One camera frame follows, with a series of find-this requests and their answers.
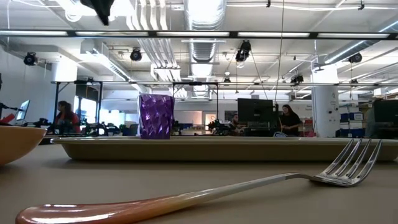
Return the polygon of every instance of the beige tray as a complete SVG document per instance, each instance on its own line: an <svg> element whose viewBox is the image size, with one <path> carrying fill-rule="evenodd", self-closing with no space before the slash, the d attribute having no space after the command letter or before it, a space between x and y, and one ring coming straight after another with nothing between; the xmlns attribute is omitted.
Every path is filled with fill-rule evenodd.
<svg viewBox="0 0 398 224"><path fill-rule="evenodd" d="M84 160L332 161L349 139L195 136L173 137L170 140L107 137L60 138L52 141L62 144L72 159ZM393 161L397 157L398 141L383 140L379 161Z"/></svg>

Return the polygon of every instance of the bowl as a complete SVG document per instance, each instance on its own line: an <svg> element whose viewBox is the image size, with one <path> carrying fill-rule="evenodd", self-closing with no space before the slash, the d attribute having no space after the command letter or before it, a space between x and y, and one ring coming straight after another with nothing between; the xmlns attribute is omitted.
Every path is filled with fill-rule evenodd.
<svg viewBox="0 0 398 224"><path fill-rule="evenodd" d="M46 129L0 126L0 166L28 154L39 145Z"/></svg>

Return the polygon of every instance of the purple glass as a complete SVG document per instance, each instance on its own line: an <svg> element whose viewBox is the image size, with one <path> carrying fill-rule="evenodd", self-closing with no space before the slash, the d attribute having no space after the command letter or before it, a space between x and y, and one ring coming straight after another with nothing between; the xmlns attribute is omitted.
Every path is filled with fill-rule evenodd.
<svg viewBox="0 0 398 224"><path fill-rule="evenodd" d="M170 139L174 118L174 98L166 95L140 95L141 139Z"/></svg>

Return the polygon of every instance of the fork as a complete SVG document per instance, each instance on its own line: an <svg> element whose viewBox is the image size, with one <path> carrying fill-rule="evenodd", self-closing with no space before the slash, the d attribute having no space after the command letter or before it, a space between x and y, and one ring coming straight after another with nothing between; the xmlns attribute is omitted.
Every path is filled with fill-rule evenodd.
<svg viewBox="0 0 398 224"><path fill-rule="evenodd" d="M350 169L347 170L353 157L358 152L358 149L362 143L362 139L360 139L356 143L355 147L351 150L353 141L354 139L351 139L344 147L342 152L337 156L337 158L324 171L315 176L299 173L286 173L248 182L227 185L224 187L217 187L214 189L201 190L180 195L171 195L161 198L152 198L148 200L138 200L133 202L91 205L41 205L38 207L30 207L21 211L16 217L16 224L135 223L227 195L232 195L245 190L250 190L295 178L303 178L314 182L323 182L329 185L341 187L353 187L360 184L368 176L373 168L373 165L376 163L382 146L382 141L379 140L363 169L359 172L359 174L355 175L359 165L362 163L365 157L365 153L368 151L371 139L368 140L355 163ZM349 154L346 157L346 160L340 165L347 153Z"/></svg>

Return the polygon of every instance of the monitor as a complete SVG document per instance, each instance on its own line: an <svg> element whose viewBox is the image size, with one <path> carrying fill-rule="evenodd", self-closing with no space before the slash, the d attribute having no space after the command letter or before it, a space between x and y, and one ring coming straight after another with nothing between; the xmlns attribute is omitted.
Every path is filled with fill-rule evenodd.
<svg viewBox="0 0 398 224"><path fill-rule="evenodd" d="M380 123L398 124L398 100L374 102L374 120Z"/></svg>
<svg viewBox="0 0 398 224"><path fill-rule="evenodd" d="M30 100L27 100L27 101L25 101L25 102L23 102L21 104L21 106L19 107L19 111L18 111L17 117L16 117L17 121L25 120L26 112L27 112L27 109L29 107L29 103L30 103Z"/></svg>
<svg viewBox="0 0 398 224"><path fill-rule="evenodd" d="M238 99L239 122L272 123L276 118L272 100Z"/></svg>

